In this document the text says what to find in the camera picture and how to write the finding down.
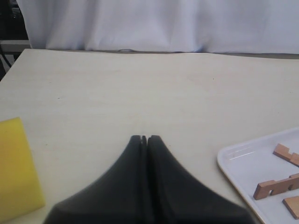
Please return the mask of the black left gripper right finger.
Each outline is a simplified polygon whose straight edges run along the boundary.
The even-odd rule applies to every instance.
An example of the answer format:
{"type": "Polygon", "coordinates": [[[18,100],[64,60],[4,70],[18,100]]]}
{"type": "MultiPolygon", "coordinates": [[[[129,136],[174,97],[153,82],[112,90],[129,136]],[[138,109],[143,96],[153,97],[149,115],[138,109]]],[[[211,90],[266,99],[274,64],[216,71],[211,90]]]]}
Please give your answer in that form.
{"type": "Polygon", "coordinates": [[[148,139],[148,178],[160,224],[252,224],[249,212],[192,176],[162,138],[148,139]]]}

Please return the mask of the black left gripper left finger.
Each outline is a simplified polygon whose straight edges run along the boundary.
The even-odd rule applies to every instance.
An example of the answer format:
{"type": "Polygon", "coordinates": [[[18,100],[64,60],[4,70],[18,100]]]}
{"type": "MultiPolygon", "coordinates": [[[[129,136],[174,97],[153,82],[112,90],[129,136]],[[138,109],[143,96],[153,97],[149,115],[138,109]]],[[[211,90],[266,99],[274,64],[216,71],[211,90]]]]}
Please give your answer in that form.
{"type": "Polygon", "coordinates": [[[57,203],[46,224],[148,224],[146,137],[134,135],[118,160],[95,182],[57,203]]]}

